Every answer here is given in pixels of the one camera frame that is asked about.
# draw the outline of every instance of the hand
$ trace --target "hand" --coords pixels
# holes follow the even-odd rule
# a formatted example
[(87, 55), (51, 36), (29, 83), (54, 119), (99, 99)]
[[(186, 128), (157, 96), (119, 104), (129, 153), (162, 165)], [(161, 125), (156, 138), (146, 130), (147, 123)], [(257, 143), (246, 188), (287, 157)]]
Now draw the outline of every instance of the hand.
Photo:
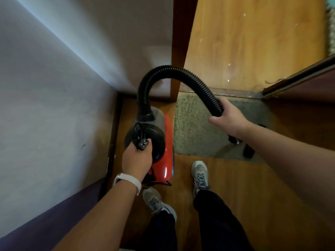
[(225, 98), (220, 98), (218, 100), (224, 108), (224, 113), (221, 117), (211, 116), (208, 119), (209, 123), (218, 126), (228, 135), (242, 139), (245, 129), (251, 124), (251, 122), (249, 122), (241, 111), (230, 103), (229, 100)]
[(151, 139), (149, 139), (149, 144), (144, 151), (138, 150), (131, 142), (122, 156), (123, 173), (131, 175), (142, 182), (152, 165), (151, 153)]

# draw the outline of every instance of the black pants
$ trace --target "black pants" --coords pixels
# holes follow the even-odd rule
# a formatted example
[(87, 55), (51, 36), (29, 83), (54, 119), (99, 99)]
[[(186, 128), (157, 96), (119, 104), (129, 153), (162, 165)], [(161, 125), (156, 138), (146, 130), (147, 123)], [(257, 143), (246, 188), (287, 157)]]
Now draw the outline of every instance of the black pants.
[[(193, 205), (199, 213), (202, 250), (253, 250), (242, 225), (217, 194), (200, 190)], [(174, 217), (166, 211), (153, 216), (137, 250), (177, 250)]]

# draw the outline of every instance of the wooden floor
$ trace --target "wooden floor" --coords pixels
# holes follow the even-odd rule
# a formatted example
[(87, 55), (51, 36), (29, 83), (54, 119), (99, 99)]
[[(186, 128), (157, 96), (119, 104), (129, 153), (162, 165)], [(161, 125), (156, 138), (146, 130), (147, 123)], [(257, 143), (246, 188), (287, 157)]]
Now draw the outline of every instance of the wooden floor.
[(262, 91), (325, 47), (325, 0), (199, 0), (185, 68), (209, 87)]
[[(175, 103), (152, 102), (174, 120)], [(273, 126), (291, 138), (335, 150), (335, 110), (331, 107), (272, 102)], [(117, 137), (112, 179), (121, 171), (123, 141), (137, 113), (135, 99), (125, 99)], [(177, 215), (179, 250), (201, 250), (198, 214), (193, 208), (190, 167), (203, 160), (209, 184), (240, 220), (255, 250), (333, 250), (335, 231), (302, 202), (266, 164), (175, 155), (172, 187), (155, 186)], [(136, 248), (149, 224), (151, 211), (142, 196), (135, 199), (121, 247)]]

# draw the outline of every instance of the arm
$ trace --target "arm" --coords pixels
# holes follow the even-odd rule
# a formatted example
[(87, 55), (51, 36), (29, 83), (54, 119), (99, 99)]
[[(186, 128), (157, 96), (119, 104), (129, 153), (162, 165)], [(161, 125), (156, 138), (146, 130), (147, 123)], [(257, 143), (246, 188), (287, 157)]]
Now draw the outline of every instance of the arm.
[(301, 198), (335, 218), (335, 152), (253, 124), (227, 99), (221, 103), (223, 115), (209, 122), (249, 144)]
[[(140, 182), (152, 164), (152, 144), (144, 151), (130, 143), (122, 156), (122, 169)], [(61, 240), (54, 251), (118, 250), (137, 193), (131, 182), (120, 180), (98, 204)]]

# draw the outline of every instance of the vacuum hose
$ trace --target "vacuum hose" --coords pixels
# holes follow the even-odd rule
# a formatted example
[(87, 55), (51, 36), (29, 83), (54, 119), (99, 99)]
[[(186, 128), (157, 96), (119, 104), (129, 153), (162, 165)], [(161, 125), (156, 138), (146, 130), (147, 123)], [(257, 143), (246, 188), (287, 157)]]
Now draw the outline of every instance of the vacuum hose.
[[(171, 65), (163, 65), (156, 67), (149, 71), (142, 79), (137, 92), (138, 105), (138, 121), (154, 121), (155, 116), (149, 104), (149, 91), (153, 84), (165, 78), (172, 78), (179, 80), (190, 87), (205, 104), (209, 112), (216, 117), (220, 117), (224, 109), (220, 102), (214, 97), (210, 89), (192, 72), (174, 67)], [(232, 143), (239, 143), (239, 141), (230, 136), (229, 141)]]

